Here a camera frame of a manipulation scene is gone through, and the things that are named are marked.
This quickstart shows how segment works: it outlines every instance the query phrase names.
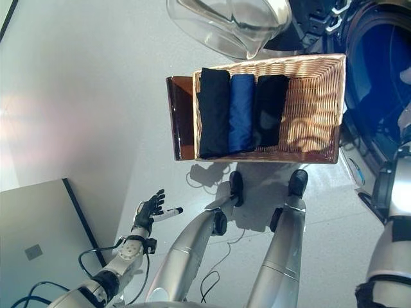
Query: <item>silver robot leg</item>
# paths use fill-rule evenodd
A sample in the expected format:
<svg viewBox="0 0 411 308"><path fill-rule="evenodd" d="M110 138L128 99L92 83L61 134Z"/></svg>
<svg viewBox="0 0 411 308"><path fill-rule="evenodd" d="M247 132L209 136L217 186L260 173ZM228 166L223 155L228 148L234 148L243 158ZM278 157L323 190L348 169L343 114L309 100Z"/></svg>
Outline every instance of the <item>silver robot leg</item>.
<svg viewBox="0 0 411 308"><path fill-rule="evenodd" d="M290 185L295 183L296 179L299 180L296 185L299 193L294 194L293 187L289 186L291 193L283 210L276 209L274 212L270 224L274 236L246 307L297 306L306 209L301 198L308 175L303 170L297 170L290 179Z"/></svg>
<svg viewBox="0 0 411 308"><path fill-rule="evenodd" d="M197 275L211 235L224 235L227 217L223 211L242 203L243 182L239 172L230 175L231 195L212 202L181 232L171 246L152 285L146 302L183 301Z"/></svg>

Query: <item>washing machine door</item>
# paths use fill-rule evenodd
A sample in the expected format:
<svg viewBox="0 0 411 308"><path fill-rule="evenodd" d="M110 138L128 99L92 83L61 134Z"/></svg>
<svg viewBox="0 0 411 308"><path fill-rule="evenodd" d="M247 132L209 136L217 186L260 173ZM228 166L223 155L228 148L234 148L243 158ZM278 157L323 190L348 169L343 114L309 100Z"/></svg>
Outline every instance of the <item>washing machine door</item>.
<svg viewBox="0 0 411 308"><path fill-rule="evenodd" d="M353 1L324 40L323 52L347 55L344 123L377 173L394 157L398 117L411 102L411 1Z"/></svg>

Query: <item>washing machine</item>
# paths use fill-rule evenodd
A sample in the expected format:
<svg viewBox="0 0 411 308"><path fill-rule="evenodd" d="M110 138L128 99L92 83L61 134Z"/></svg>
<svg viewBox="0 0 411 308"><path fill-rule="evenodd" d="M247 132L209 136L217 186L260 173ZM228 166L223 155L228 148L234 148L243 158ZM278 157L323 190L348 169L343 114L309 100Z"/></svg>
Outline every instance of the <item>washing machine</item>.
<svg viewBox="0 0 411 308"><path fill-rule="evenodd" d="M399 144L397 120L411 102L411 1L290 0L291 26L265 56L345 53L342 151L357 184L372 192L375 175Z"/></svg>

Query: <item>folded blue cloth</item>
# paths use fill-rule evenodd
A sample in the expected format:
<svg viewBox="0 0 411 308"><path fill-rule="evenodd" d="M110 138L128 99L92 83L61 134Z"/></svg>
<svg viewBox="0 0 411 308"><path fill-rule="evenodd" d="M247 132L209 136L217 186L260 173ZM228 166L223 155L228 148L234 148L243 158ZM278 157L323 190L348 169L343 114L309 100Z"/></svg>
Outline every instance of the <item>folded blue cloth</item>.
<svg viewBox="0 0 411 308"><path fill-rule="evenodd" d="M250 151L252 142L252 105L254 75L238 74L231 78L229 110L229 152Z"/></svg>

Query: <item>folded black cloth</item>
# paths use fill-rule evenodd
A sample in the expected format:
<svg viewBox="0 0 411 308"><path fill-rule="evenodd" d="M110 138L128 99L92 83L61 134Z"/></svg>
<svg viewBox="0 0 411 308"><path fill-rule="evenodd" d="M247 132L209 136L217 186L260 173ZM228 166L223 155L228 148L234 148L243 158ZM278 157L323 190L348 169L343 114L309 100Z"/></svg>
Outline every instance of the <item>folded black cloth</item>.
<svg viewBox="0 0 411 308"><path fill-rule="evenodd" d="M275 146L279 141L288 78L284 75L260 76L253 109L254 146Z"/></svg>
<svg viewBox="0 0 411 308"><path fill-rule="evenodd" d="M254 75L238 74L231 78L229 112L229 152L250 151L252 144L252 104Z"/></svg>
<svg viewBox="0 0 411 308"><path fill-rule="evenodd" d="M230 74L227 71L201 71L200 93L197 94L202 129L200 157L219 157L229 153Z"/></svg>

